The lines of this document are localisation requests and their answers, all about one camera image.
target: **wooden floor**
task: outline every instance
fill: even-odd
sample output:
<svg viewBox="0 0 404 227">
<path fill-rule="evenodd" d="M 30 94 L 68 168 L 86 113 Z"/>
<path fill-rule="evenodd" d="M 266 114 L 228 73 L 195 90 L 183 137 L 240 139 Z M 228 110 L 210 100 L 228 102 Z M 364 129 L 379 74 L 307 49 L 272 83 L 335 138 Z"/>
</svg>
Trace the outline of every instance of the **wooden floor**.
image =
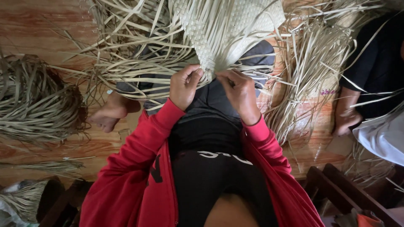
<svg viewBox="0 0 404 227">
<path fill-rule="evenodd" d="M 70 55 L 60 51 L 77 51 L 77 47 L 63 36 L 64 30 L 68 31 L 75 39 L 92 44 L 95 43 L 97 26 L 89 12 L 90 5 L 87 0 L 3 0 L 0 5 L 0 45 L 5 54 L 36 54 L 51 65 L 59 65 L 71 69 L 86 69 L 92 61 L 75 57 L 62 62 Z M 276 72 L 282 70 L 280 58 L 277 58 Z M 107 98 L 107 88 L 101 87 L 97 98 Z M 282 97 L 282 88 L 277 88 L 273 97 L 274 103 Z M 265 111 L 269 97 L 261 95 L 258 103 Z M 309 108 L 308 100 L 301 105 L 301 109 Z M 89 107 L 88 113 L 94 113 L 100 105 Z M 322 110 L 316 121 L 315 130 L 310 141 L 302 138 L 284 148 L 284 155 L 289 158 L 292 165 L 292 173 L 296 178 L 304 177 L 309 167 L 324 166 L 330 162 L 340 166 L 344 161 L 343 155 L 326 152 L 330 143 L 333 127 L 332 103 L 328 103 Z M 51 151 L 42 150 L 32 145 L 22 145 L 17 141 L 2 141 L 0 144 L 0 162 L 24 164 L 46 160 L 61 160 L 64 157 L 80 158 L 96 156 L 83 160 L 85 168 L 80 170 L 84 179 L 93 181 L 97 178 L 97 172 L 106 164 L 106 158 L 111 153 L 119 151 L 121 146 L 120 130 L 129 128 L 127 121 L 122 119 L 116 125 L 115 130 L 109 134 L 101 132 L 95 125 L 86 132 L 91 136 L 90 141 L 80 140 L 77 136 L 70 137 L 65 145 L 54 147 Z M 9 185 L 22 179 L 38 179 L 48 174 L 33 170 L 2 169 L 0 171 L 0 185 Z M 65 184 L 72 180 L 63 178 Z"/>
</svg>

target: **wooden chair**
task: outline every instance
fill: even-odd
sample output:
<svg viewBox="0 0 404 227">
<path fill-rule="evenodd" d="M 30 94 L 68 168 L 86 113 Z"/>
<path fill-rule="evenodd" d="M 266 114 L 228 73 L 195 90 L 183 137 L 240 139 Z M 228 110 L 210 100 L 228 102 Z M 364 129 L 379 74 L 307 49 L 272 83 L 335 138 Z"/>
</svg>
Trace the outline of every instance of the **wooden chair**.
<svg viewBox="0 0 404 227">
<path fill-rule="evenodd" d="M 317 192 L 320 192 L 342 214 L 350 213 L 352 208 L 358 211 L 371 210 L 386 226 L 404 226 L 392 213 L 364 190 L 358 188 L 354 182 L 330 163 L 326 164 L 323 171 L 312 166 L 307 173 L 307 183 L 304 188 L 312 201 Z"/>
<path fill-rule="evenodd" d="M 39 227 L 78 227 L 80 211 L 78 208 L 84 201 L 93 182 L 75 180 L 53 204 Z"/>
</svg>

